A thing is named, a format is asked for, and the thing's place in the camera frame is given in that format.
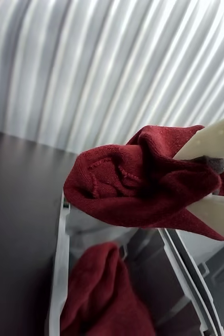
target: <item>dark table surface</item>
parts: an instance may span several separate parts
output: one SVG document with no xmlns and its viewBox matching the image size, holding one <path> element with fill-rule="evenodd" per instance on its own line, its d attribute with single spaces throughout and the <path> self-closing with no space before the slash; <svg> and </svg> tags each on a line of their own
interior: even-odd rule
<svg viewBox="0 0 224 336">
<path fill-rule="evenodd" d="M 0 336 L 43 335 L 75 155 L 0 134 Z"/>
</svg>

